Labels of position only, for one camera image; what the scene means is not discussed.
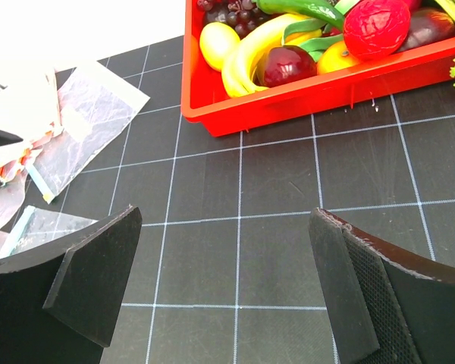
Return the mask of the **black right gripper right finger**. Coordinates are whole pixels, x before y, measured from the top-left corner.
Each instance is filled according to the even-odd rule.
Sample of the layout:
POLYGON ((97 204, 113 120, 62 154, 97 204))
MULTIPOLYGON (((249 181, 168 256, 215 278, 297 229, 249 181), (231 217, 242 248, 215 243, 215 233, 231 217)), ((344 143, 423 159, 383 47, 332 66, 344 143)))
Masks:
POLYGON ((342 363, 455 363, 455 268, 325 209, 309 239, 342 363))

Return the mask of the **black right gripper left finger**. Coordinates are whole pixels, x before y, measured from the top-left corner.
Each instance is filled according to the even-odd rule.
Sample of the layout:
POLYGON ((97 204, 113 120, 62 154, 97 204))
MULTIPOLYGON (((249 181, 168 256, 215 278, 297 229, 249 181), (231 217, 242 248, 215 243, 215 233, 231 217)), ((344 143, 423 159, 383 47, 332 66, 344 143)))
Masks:
POLYGON ((0 259, 0 363, 98 363, 109 347, 140 238, 130 206, 0 259))

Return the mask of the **red textured fruit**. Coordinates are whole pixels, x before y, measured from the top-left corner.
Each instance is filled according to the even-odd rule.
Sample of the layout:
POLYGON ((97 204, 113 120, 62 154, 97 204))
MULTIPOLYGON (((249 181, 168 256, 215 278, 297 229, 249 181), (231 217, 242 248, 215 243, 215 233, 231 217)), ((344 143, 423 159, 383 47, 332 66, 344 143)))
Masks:
POLYGON ((360 1, 344 20, 347 50, 361 61, 384 58, 403 44, 410 21, 404 1, 360 1))

